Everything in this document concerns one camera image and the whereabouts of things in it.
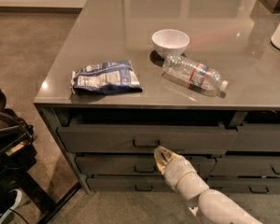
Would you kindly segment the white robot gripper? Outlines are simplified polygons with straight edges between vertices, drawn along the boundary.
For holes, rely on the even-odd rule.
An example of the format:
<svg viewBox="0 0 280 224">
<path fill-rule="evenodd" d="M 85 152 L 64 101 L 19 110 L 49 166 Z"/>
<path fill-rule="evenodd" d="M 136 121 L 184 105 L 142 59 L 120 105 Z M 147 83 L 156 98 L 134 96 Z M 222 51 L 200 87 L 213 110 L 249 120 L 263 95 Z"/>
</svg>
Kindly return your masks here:
<svg viewBox="0 0 280 224">
<path fill-rule="evenodd" d="M 154 149 L 154 159 L 169 187 L 186 201 L 197 201 L 198 196 L 209 189 L 192 164 L 183 156 L 159 146 Z"/>
</svg>

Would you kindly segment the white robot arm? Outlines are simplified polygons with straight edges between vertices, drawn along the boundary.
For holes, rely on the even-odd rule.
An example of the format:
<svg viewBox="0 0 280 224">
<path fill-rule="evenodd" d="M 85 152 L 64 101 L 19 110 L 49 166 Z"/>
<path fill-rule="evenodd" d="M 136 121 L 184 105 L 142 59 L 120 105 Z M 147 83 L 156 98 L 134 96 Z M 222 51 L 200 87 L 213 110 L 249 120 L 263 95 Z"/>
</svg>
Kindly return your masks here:
<svg viewBox="0 0 280 224">
<path fill-rule="evenodd" d="M 231 198 L 211 189 L 185 157 L 159 146 L 154 158 L 166 184 L 184 198 L 198 224 L 262 224 Z"/>
</svg>

